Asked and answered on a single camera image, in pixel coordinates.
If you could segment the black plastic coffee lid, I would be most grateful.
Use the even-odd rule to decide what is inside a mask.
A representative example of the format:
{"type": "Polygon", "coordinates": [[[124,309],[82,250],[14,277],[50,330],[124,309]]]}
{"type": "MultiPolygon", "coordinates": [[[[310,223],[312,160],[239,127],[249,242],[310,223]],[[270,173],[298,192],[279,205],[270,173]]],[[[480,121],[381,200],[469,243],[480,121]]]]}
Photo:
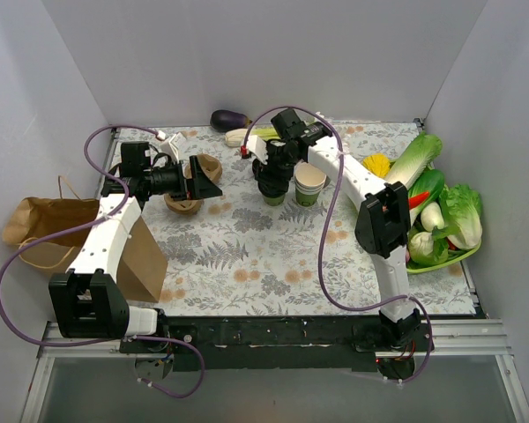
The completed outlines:
{"type": "Polygon", "coordinates": [[[276,178],[260,178],[257,181],[257,187],[264,197],[282,197],[288,192],[289,181],[276,178]]]}

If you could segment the brown cardboard cup carrier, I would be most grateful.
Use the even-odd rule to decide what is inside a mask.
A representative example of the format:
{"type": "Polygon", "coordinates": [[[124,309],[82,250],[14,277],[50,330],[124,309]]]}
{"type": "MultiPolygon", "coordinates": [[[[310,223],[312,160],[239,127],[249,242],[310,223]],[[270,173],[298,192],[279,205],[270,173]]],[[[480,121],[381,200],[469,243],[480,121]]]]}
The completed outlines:
{"type": "MultiPolygon", "coordinates": [[[[198,154],[197,159],[205,175],[208,176],[213,183],[217,183],[222,176],[222,165],[220,161],[213,156],[204,153],[198,154]]],[[[164,201],[170,211],[184,216],[196,214],[204,204],[204,200],[175,201],[168,194],[164,195],[164,201]]]]}

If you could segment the brown paper bag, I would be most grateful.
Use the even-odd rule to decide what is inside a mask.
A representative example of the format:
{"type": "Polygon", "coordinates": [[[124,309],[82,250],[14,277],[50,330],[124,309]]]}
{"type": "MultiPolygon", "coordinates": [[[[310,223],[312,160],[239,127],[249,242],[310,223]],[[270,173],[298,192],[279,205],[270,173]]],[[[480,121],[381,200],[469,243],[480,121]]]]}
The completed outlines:
{"type": "Polygon", "coordinates": [[[15,249],[26,248],[19,258],[48,276],[104,270],[126,300],[160,299],[167,259],[133,197],[27,197],[11,215],[2,239],[15,249]]]}

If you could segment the green white paper cup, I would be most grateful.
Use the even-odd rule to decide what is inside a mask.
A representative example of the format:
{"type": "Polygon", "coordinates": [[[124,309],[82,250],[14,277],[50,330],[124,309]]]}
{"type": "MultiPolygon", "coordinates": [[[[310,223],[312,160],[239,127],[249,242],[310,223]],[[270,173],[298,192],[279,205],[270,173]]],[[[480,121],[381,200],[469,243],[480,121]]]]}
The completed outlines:
{"type": "Polygon", "coordinates": [[[276,207],[276,206],[283,204],[285,197],[286,197],[286,194],[283,193],[275,197],[263,196],[263,200],[267,205],[276,207]]]}

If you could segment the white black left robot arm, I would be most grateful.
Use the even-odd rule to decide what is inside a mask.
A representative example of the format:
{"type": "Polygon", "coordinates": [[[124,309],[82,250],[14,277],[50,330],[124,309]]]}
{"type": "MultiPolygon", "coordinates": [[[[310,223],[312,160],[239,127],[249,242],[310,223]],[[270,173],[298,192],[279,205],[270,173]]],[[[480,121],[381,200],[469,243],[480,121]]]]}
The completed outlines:
{"type": "Polygon", "coordinates": [[[157,155],[166,159],[162,167],[150,155],[147,142],[124,143],[120,153],[119,179],[106,180],[102,188],[99,224],[91,228],[67,271],[51,277],[48,289],[64,337],[139,336],[148,351],[158,353],[170,340],[168,328],[158,323],[158,311],[129,305],[117,285],[125,245],[150,197],[203,200],[219,197],[222,191],[198,156],[190,156],[190,169],[185,171],[176,148],[168,141],[157,155]]]}

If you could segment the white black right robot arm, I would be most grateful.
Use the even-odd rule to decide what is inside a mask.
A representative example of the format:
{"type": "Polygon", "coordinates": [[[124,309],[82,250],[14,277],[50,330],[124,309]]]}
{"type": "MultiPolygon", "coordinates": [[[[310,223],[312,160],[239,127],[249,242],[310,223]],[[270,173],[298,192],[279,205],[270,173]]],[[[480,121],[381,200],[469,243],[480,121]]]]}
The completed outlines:
{"type": "Polygon", "coordinates": [[[260,191],[287,191],[296,164],[305,161],[334,182],[336,193],[348,196],[358,211],[355,238],[376,272],[380,301],[374,307],[379,311],[382,341],[392,350],[405,348],[421,324],[406,272],[411,227],[406,187],[375,176],[345,152],[339,133],[322,116],[307,124],[298,116],[298,107],[280,106],[272,112],[279,139],[264,141],[247,134],[241,146],[243,158],[255,159],[260,191]]]}

